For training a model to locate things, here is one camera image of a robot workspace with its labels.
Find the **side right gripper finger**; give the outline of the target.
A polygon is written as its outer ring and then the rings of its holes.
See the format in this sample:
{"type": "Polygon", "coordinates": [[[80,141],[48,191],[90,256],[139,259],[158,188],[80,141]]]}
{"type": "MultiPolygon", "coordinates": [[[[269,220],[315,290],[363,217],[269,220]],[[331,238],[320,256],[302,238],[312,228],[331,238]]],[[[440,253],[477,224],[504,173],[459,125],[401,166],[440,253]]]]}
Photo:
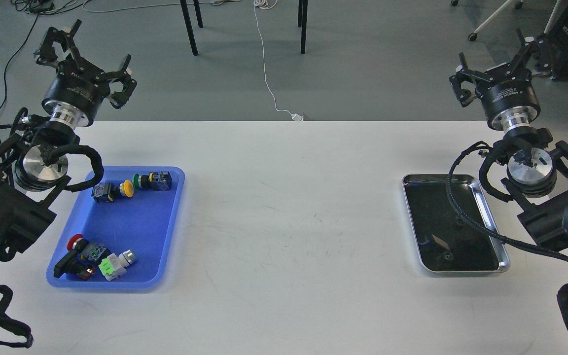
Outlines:
{"type": "Polygon", "coordinates": [[[477,87],[480,83],[487,83],[487,77],[484,72],[469,69],[466,56],[463,52],[459,54],[459,62],[460,65],[457,67],[456,73],[449,77],[449,83],[460,105],[467,107],[472,101],[479,97],[477,87]],[[467,88],[463,88],[462,84],[465,82],[474,85],[474,90],[471,91],[467,88]]]}
{"type": "Polygon", "coordinates": [[[525,37],[521,29],[516,29],[516,36],[521,43],[521,49],[511,61],[511,75],[519,75],[523,70],[527,69],[527,63],[531,58],[536,59],[533,75],[548,77],[553,72],[553,56],[551,54],[551,46],[545,34],[538,37],[525,37]]]}

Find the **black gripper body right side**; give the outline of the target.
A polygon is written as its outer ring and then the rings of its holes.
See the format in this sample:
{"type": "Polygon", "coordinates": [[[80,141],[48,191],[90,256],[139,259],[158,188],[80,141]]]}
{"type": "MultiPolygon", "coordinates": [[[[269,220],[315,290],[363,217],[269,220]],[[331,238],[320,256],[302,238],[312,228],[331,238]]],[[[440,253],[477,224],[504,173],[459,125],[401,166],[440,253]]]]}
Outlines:
{"type": "Polygon", "coordinates": [[[494,82],[481,81],[475,87],[476,98],[480,100],[486,119],[494,122],[501,112],[515,107],[527,107],[530,122],[540,113],[540,107],[532,86],[532,72],[528,69],[494,75],[494,82]]]}

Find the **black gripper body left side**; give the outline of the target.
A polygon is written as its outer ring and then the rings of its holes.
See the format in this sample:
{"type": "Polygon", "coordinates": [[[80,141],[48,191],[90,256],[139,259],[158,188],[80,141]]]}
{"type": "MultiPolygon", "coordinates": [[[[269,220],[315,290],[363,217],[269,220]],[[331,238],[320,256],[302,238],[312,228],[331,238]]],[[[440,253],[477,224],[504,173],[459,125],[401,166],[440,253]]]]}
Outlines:
{"type": "Polygon", "coordinates": [[[110,93],[111,80],[96,79],[101,78],[104,70],[85,58],[81,59],[81,65],[73,58],[41,64],[56,69],[56,77],[41,101],[47,113],[52,113],[56,102],[60,102],[70,104],[84,114],[96,114],[110,93]]]}

